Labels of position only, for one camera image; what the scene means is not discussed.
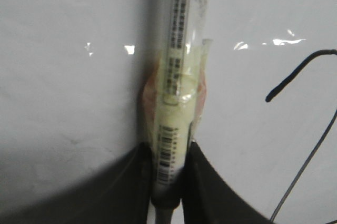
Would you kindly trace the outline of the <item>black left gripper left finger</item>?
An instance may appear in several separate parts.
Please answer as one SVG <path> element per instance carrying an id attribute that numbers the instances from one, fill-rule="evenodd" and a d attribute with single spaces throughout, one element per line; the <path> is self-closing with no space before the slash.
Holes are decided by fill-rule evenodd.
<path id="1" fill-rule="evenodd" d="M 89 180 L 1 215 L 1 223 L 146 223 L 151 175 L 151 151 L 141 143 Z"/>

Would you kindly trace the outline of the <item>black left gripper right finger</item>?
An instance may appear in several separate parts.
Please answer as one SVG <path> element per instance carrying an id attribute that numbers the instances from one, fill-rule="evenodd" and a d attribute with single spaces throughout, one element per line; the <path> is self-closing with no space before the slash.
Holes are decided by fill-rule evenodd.
<path id="1" fill-rule="evenodd" d="M 185 223 L 271 223 L 227 185 L 196 142 L 185 163 L 182 205 Z"/>

